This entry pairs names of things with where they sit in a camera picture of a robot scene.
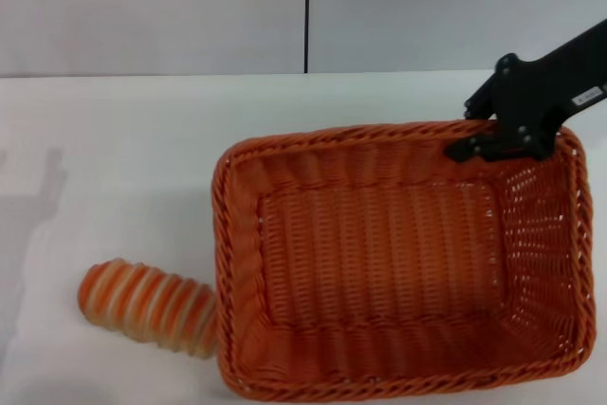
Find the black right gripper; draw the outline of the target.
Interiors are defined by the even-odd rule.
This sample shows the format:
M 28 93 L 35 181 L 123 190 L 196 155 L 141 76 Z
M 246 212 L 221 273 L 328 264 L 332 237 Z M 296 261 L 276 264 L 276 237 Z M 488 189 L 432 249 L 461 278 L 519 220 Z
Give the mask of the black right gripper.
M 606 99 L 604 21 L 536 61 L 506 55 L 464 103 L 466 120 L 498 120 L 499 135 L 473 135 L 449 144 L 455 162 L 551 157 L 562 125 Z

